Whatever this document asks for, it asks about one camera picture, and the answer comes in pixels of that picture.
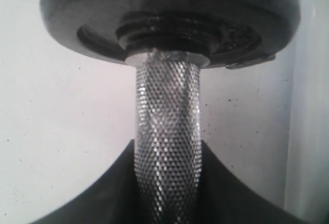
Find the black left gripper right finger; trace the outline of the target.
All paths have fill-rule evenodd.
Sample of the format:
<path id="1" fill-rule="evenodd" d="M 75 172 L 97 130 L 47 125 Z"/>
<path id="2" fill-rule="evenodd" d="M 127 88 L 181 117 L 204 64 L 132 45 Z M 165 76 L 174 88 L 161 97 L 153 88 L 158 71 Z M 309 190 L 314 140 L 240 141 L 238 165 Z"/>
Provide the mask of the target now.
<path id="1" fill-rule="evenodd" d="M 243 184 L 202 142 L 196 223 L 306 223 Z"/>

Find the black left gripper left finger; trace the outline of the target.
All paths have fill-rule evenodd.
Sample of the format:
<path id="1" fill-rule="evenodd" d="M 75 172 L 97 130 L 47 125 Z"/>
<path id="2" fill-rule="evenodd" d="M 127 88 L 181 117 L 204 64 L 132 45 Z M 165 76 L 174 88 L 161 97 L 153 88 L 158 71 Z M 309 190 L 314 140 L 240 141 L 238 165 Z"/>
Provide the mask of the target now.
<path id="1" fill-rule="evenodd" d="M 134 140 L 88 189 L 34 223 L 133 223 L 138 203 Z"/>

